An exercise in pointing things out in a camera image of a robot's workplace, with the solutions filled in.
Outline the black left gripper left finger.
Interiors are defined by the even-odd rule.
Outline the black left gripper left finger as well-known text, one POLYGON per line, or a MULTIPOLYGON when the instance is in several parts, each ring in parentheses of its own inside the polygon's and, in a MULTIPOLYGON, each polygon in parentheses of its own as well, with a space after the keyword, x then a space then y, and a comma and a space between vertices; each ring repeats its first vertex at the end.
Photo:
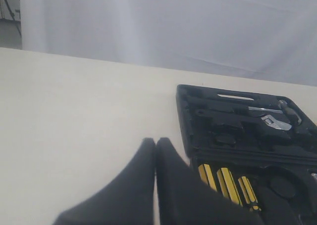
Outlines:
POLYGON ((156 145, 143 139, 128 165, 106 187, 62 212, 56 225, 152 225, 156 145))

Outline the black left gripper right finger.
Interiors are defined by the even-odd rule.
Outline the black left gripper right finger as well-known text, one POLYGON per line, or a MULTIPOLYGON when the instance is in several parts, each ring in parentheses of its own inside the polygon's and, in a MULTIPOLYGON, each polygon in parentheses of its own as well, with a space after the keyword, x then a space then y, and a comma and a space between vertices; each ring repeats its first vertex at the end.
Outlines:
POLYGON ((162 225, 261 225, 255 214, 209 188, 186 165, 169 138, 156 147, 159 217, 162 225))

